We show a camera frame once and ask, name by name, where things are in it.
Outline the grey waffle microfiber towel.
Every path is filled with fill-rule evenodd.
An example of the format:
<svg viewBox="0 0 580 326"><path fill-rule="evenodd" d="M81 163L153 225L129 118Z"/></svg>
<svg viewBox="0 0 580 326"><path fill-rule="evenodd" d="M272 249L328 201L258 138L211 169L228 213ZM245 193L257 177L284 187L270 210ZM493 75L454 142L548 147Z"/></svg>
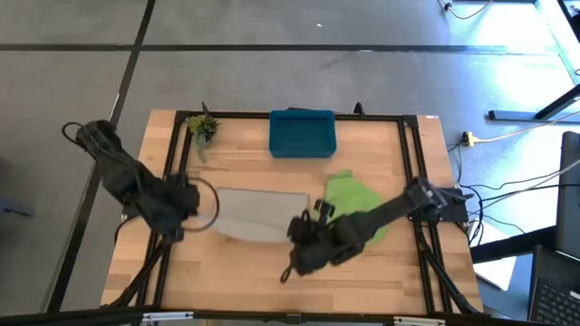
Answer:
<svg viewBox="0 0 580 326"><path fill-rule="evenodd" d="M217 190L220 209L212 228L222 235L255 243L283 243L294 216L309 207L306 193L241 188Z"/></svg>

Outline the black laptop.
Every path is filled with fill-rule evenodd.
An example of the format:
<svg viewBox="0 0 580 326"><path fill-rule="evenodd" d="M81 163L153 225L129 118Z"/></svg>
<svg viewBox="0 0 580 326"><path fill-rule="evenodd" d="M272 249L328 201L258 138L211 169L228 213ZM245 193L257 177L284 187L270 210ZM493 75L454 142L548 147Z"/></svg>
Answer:
<svg viewBox="0 0 580 326"><path fill-rule="evenodd" d="M534 248L527 318L580 326L580 260L544 246Z"/></svg>

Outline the small artificial green plant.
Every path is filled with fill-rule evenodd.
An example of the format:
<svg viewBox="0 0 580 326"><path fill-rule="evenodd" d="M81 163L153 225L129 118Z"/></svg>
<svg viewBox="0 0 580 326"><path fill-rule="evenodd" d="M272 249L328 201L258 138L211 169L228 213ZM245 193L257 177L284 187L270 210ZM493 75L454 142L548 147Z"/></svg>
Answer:
<svg viewBox="0 0 580 326"><path fill-rule="evenodd" d="M201 162L207 161L205 150L218 131L220 123L210 115L198 115L188 118L191 141Z"/></svg>

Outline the green microfiber towel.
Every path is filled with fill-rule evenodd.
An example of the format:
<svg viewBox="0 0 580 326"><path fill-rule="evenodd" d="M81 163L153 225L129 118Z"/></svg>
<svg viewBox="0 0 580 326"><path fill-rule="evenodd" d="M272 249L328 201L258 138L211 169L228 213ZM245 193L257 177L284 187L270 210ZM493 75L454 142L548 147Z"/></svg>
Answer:
<svg viewBox="0 0 580 326"><path fill-rule="evenodd" d="M324 201L335 207L326 219L330 224L342 215L373 210L384 203L384 198L355 178L351 170L343 170L326 180Z"/></svg>

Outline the teal rectangular basket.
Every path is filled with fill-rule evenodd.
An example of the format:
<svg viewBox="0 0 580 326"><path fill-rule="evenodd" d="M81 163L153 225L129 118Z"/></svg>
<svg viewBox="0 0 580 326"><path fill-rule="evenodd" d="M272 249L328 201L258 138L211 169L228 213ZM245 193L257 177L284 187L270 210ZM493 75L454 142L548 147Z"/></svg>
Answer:
<svg viewBox="0 0 580 326"><path fill-rule="evenodd" d="M272 110L269 151L275 158L329 158L337 149L330 110Z"/></svg>

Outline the long black aluminium beam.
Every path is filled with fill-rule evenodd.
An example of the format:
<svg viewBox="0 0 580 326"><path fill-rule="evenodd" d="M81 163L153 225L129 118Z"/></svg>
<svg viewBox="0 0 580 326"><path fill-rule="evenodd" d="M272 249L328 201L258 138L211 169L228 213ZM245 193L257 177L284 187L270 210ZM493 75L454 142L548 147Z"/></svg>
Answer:
<svg viewBox="0 0 580 326"><path fill-rule="evenodd" d="M141 323L145 312L194 312L192 320L278 321L298 325L306 322L364 322L393 326L395 316L423 317L444 320L447 326L557 326L532 321L493 318L484 313L432 312L416 314L365 314L316 312L230 312L204 310L162 310L153 306L67 311L39 312L0 316L0 326L119 326Z"/></svg>

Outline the black aluminium table frame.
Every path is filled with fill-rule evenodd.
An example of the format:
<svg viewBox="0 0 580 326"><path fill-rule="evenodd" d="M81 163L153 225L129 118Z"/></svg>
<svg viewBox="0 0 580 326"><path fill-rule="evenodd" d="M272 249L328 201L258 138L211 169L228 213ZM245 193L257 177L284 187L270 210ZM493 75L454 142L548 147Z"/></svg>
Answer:
<svg viewBox="0 0 580 326"><path fill-rule="evenodd" d="M341 114L337 150L328 159L276 159L268 147L264 112L220 112L219 128L205 163L186 171L205 179L201 211L213 206L213 187L321 197L332 174L350 169L382 198L396 197L408 175L425 170L430 181L450 187L453 176L436 116ZM279 312L422 315L426 311L412 223L402 218L388 234L351 261L311 275L280 275L291 245L238 241L213 230L186 234L170 251L167 271L153 273L140 301L166 309L204 312Z"/></svg>

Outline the black table leg bar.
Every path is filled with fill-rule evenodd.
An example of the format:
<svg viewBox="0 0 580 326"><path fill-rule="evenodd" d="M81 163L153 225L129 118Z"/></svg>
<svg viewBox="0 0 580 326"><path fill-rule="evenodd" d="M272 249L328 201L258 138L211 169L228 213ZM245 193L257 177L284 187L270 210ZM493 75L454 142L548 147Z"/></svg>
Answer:
<svg viewBox="0 0 580 326"><path fill-rule="evenodd" d="M554 249L556 244L556 227L550 226L522 235L479 244L470 248L472 263L480 264L497 261L503 258L528 254L538 245Z"/></svg>

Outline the silver metal bracket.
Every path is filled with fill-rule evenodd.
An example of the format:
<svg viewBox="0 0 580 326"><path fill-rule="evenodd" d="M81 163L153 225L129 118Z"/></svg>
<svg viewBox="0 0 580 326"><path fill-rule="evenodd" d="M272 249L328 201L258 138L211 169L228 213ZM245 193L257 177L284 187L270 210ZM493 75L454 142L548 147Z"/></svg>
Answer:
<svg viewBox="0 0 580 326"><path fill-rule="evenodd" d="M395 316L393 326L447 326L446 322L441 319Z"/></svg>
<svg viewBox="0 0 580 326"><path fill-rule="evenodd" d="M142 322L158 321L183 321L192 320L194 312L145 312L142 315Z"/></svg>

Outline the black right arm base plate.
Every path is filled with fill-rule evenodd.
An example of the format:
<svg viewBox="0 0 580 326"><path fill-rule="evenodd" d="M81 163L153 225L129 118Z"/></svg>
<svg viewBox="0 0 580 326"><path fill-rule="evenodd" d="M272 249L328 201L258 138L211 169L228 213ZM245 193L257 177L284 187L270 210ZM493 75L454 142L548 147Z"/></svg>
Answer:
<svg viewBox="0 0 580 326"><path fill-rule="evenodd" d="M447 205L439 211L415 211L412 212L408 219L418 222L467 222L468 213L466 202L471 195L464 195L458 188L439 188L439 193L443 196Z"/></svg>

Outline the light desk top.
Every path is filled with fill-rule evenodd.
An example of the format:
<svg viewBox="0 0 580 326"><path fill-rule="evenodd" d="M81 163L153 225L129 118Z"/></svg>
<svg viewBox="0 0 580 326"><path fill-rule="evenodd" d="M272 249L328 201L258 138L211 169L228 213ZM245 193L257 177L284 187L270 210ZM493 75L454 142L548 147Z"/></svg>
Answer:
<svg viewBox="0 0 580 326"><path fill-rule="evenodd" d="M574 85L580 84L580 0L536 0Z"/></svg>

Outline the black monitor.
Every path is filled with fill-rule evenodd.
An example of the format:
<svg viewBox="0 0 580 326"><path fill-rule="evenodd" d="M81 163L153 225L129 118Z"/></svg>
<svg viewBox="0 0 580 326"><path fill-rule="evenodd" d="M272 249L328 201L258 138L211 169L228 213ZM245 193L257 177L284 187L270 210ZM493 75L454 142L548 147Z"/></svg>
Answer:
<svg viewBox="0 0 580 326"><path fill-rule="evenodd" d="M580 134L566 131L562 138L561 169L556 210L556 247L580 259Z"/></svg>

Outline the black desk leg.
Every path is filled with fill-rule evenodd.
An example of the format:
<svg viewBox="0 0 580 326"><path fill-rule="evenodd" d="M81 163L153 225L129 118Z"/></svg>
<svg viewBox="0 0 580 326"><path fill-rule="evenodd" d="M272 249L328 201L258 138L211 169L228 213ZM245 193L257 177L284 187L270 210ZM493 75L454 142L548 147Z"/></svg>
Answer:
<svg viewBox="0 0 580 326"><path fill-rule="evenodd" d="M556 100L548 104L538 112L514 111L514 110L490 110L488 118L490 120L503 121L534 121L534 122L562 122L568 117L564 110L580 101L580 84L570 89ZM580 117L569 117L570 122L580 122Z"/></svg>

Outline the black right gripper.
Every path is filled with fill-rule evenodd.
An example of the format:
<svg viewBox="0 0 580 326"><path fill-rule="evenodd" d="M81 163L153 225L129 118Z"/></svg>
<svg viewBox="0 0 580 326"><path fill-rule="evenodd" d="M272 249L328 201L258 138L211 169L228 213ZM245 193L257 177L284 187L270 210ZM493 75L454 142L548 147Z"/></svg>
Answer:
<svg viewBox="0 0 580 326"><path fill-rule="evenodd" d="M335 212L335 206L326 201L316 201L314 209L319 213L317 220L313 220L309 210L305 209L300 216L291 219L287 228L286 236L294 247L289 254L289 265L283 271L284 282L293 270L304 276L327 264L346 262L363 251L360 238L339 234L339 227L334 227L338 219L327 223Z"/></svg>

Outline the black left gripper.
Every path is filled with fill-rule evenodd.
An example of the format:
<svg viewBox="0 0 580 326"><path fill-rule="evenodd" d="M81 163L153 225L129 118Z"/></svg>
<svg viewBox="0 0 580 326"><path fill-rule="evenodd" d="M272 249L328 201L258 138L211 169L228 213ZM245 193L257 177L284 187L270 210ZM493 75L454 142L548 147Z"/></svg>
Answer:
<svg viewBox="0 0 580 326"><path fill-rule="evenodd" d="M182 240L184 230L181 223L188 215L198 212L200 194L198 188L189 183L186 174L172 174L152 184L153 228L163 240Z"/></svg>

